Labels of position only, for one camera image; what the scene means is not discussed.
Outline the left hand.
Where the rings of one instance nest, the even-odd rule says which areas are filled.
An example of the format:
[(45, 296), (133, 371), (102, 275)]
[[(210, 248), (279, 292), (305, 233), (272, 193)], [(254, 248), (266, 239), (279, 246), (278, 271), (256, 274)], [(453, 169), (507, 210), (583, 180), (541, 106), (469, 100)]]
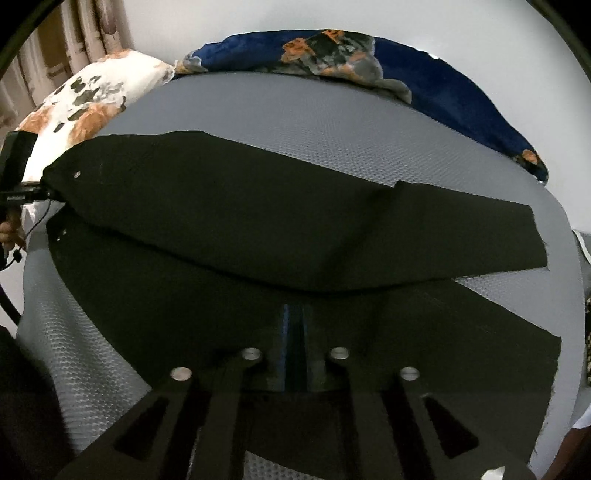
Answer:
[(9, 209), (0, 225), (0, 241), (3, 250), (8, 253), (15, 247), (24, 248), (26, 245), (22, 229), (22, 210)]

